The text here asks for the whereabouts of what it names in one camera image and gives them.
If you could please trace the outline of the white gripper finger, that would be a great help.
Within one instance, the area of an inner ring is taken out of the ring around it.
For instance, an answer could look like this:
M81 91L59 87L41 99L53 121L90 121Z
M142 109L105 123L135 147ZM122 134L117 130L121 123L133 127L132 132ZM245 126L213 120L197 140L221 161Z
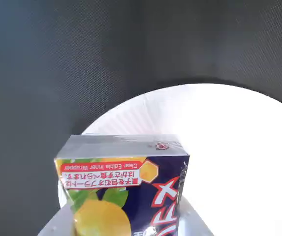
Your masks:
M74 236L71 205L65 204L38 233L38 236Z
M178 236L214 236L184 196L180 200L179 212Z

